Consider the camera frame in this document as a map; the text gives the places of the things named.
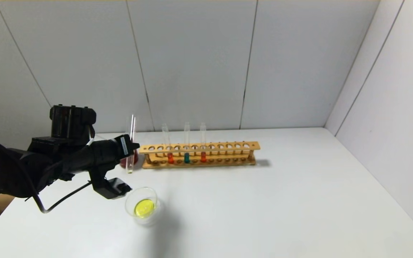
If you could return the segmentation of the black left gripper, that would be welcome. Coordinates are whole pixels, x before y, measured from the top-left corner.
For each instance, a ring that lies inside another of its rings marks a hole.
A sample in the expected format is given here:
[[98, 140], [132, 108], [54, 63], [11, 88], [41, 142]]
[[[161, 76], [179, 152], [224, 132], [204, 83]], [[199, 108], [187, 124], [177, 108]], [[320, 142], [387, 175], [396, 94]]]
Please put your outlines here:
[[95, 157], [95, 164], [116, 163], [134, 155], [139, 143], [133, 141], [129, 134], [121, 134], [113, 139], [95, 140], [90, 137], [90, 148]]

